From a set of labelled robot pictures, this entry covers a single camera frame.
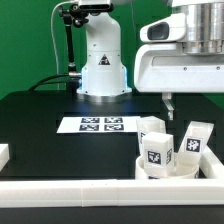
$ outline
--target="white box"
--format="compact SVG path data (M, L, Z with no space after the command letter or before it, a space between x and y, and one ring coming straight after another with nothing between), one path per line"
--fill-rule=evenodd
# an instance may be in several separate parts
M137 120L138 142L140 155L143 155L142 138L149 132L166 133L165 121L154 117L143 117Z
M0 144L0 171L9 161L9 147L8 144Z
M173 136L150 132L143 137L144 170L149 177L167 177L174 170Z
M212 133L214 124L191 121L177 154L182 164L197 165Z

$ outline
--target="green wall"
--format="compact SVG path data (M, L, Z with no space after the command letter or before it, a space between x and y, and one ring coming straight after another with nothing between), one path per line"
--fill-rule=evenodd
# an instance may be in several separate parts
M1 0L0 98L13 91L27 90L40 79L56 74L50 19L54 6L59 2L62 1ZM135 0L134 15L130 4L116 6L111 13L121 25L122 62L128 68L128 84L131 87L135 54L142 45L139 30L169 14L170 9L160 0ZM63 73L67 71L67 52L64 26L59 16L55 18L55 33ZM86 61L85 29L74 28L73 33L75 60L80 69ZM209 97L224 108L223 95Z

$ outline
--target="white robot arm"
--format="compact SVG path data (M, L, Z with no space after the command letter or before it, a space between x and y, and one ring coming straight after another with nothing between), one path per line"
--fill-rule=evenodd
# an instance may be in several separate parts
M69 22L78 28L86 27L87 63L81 72L82 85L77 90L79 98L113 102L131 92L127 86L126 68L121 63L120 26L107 13L113 10L113 4L131 1L79 0L70 7Z

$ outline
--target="white border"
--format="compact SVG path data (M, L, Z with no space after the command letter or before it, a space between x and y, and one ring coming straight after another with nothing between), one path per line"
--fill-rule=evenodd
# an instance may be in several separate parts
M208 147L200 167L207 179L2 181L0 208L224 205L224 166Z

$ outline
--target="fiducial marker sheet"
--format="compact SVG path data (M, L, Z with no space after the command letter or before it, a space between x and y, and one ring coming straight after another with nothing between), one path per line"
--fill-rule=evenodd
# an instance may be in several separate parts
M137 132L136 121L139 118L139 116L64 117L57 133Z

